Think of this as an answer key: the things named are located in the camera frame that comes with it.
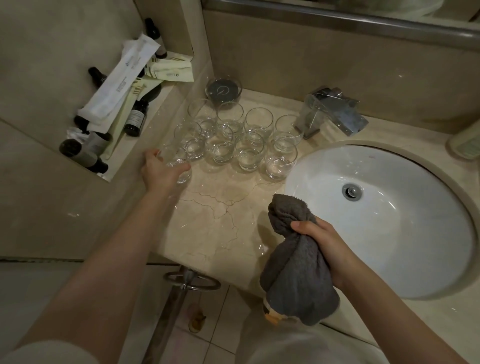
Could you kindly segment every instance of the sink drain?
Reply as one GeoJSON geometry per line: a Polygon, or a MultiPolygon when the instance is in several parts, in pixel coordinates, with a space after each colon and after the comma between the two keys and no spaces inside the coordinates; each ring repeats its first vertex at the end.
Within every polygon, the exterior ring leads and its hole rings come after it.
{"type": "Polygon", "coordinates": [[[362,190],[356,184],[347,183],[342,187],[342,194],[349,201],[358,201],[361,199],[362,190]]]}

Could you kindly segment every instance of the towel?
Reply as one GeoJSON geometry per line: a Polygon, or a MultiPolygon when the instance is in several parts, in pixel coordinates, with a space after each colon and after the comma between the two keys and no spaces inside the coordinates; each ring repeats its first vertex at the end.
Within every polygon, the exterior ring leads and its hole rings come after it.
{"type": "Polygon", "coordinates": [[[274,231],[285,240],[272,252],[260,275],[260,285],[266,292],[266,317],[273,322],[297,317],[305,325],[315,325],[340,303],[318,244],[290,227],[297,220],[316,223],[315,216],[302,200],[275,194],[268,205],[268,217],[274,231]]]}

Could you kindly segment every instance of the faucet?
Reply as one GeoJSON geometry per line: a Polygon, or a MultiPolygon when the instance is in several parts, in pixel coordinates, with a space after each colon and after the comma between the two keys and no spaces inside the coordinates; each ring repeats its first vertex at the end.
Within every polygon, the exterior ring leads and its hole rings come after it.
{"type": "Polygon", "coordinates": [[[355,110],[358,100],[346,97],[338,87],[322,86],[308,94],[303,103],[295,128],[308,139],[320,131],[325,117],[330,119],[346,136],[362,130],[368,121],[355,110]]]}

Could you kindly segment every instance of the marble countertop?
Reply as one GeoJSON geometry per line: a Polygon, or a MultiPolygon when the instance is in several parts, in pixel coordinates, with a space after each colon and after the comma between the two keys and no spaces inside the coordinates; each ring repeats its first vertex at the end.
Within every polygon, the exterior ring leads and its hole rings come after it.
{"type": "MultiPolygon", "coordinates": [[[[299,112],[302,103],[244,90],[245,112],[266,107],[275,120],[299,112]]],[[[449,156],[447,134],[367,117],[369,125],[347,138],[334,125],[299,144],[299,157],[320,148],[341,144],[381,147],[407,157],[434,173],[462,200],[480,231],[479,165],[449,156]]],[[[273,182],[261,171],[246,173],[235,163],[219,166],[200,160],[192,164],[192,180],[178,200],[172,201],[156,252],[201,273],[261,296],[258,279],[268,252],[282,241],[273,232],[267,206],[284,182],[273,182]]],[[[480,359],[480,280],[477,260],[462,281],[441,297],[405,300],[437,334],[466,360],[480,359]]],[[[324,323],[375,344],[346,297],[324,323]]]]}

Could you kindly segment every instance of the sink basin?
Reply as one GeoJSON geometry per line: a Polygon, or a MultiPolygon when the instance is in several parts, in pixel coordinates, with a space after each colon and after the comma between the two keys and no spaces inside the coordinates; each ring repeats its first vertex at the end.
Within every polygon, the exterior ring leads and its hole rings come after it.
{"type": "Polygon", "coordinates": [[[285,193],[307,202],[402,298],[453,285],[476,246],[470,216],[432,173],[367,146],[316,151],[298,161],[285,193]]]}

